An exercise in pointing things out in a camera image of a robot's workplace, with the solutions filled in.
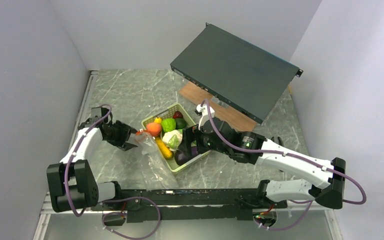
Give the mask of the orange peach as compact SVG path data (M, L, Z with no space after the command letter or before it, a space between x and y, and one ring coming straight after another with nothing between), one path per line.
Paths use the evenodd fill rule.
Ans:
M162 125L157 122L150 122L146 125L146 131L152 136L152 137L158 137L160 136L162 132Z

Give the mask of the clear orange zip bag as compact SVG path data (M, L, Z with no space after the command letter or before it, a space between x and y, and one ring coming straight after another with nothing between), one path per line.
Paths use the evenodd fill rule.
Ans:
M148 131L141 129L135 134L135 141L139 144L143 155L140 169L145 189L153 191L178 188L179 184L169 170L167 161L162 156L154 137Z

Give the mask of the purple eggplant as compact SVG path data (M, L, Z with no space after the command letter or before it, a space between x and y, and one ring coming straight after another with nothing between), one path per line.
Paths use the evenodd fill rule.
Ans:
M180 150L176 151L174 154L174 160L178 166L182 166L186 164L187 162L191 161L193 158L197 157L198 151L196 146L191 147L191 155L186 156L183 152Z

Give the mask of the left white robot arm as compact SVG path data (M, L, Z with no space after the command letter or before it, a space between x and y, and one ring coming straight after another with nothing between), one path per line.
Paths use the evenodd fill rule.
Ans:
M103 203L111 210L119 209L124 203L119 183L97 183L88 159L103 141L124 152L137 148L136 133L135 128L113 120L109 104L93 107L65 157L46 169L52 209L56 213L72 211L76 216Z

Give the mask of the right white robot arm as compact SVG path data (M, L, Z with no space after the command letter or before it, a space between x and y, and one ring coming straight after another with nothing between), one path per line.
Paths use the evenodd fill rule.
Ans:
M262 180L255 194L256 203L267 208L286 200L315 201L338 210L344 204L346 161L336 157L323 160L290 150L252 131L236 131L225 121L190 126L182 130L180 150L186 155L215 151L242 164L265 165L289 172L298 180Z

